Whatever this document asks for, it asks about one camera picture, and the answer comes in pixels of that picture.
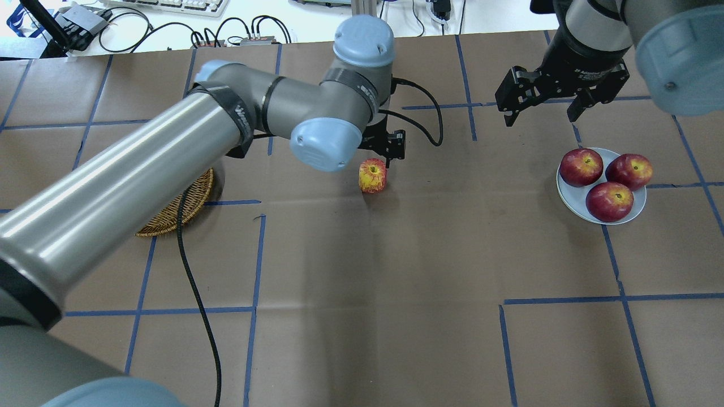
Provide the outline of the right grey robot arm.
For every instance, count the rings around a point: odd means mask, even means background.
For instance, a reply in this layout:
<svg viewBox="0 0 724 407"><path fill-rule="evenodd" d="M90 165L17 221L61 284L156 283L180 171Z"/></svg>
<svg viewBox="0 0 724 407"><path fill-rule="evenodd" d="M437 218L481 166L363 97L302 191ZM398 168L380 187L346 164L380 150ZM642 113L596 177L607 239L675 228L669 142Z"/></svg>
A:
<svg viewBox="0 0 724 407"><path fill-rule="evenodd" d="M721 1L532 1L530 10L556 16L559 26L540 67L514 66L497 88L507 126L551 99L571 98L572 123L610 103L630 77L623 58L631 49L659 109L683 116L722 110Z"/></svg>

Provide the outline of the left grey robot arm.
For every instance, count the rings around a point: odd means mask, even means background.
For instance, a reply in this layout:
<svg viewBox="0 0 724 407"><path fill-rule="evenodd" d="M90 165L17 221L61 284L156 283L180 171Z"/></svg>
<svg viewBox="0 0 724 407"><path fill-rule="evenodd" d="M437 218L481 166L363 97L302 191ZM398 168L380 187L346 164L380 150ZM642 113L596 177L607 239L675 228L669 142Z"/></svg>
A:
<svg viewBox="0 0 724 407"><path fill-rule="evenodd" d="M333 51L317 85L208 61L181 101L2 217L3 406L181 405L49 330L79 281L220 157L245 157L255 131L316 170L344 169L390 97L395 36L355 15Z"/></svg>

